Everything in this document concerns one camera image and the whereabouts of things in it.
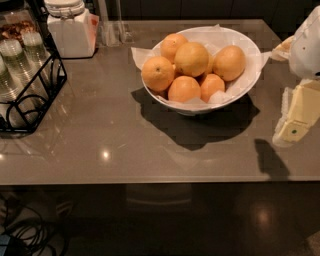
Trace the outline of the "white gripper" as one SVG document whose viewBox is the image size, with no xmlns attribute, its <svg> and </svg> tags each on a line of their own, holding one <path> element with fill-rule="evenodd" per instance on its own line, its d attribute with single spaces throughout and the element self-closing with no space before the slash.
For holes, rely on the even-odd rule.
<svg viewBox="0 0 320 256">
<path fill-rule="evenodd" d="M 290 70 L 303 80 L 282 95 L 281 118 L 272 138 L 274 145 L 289 147 L 299 142 L 320 118 L 320 6 L 271 52 L 276 61 L 289 59 Z"/>
</svg>

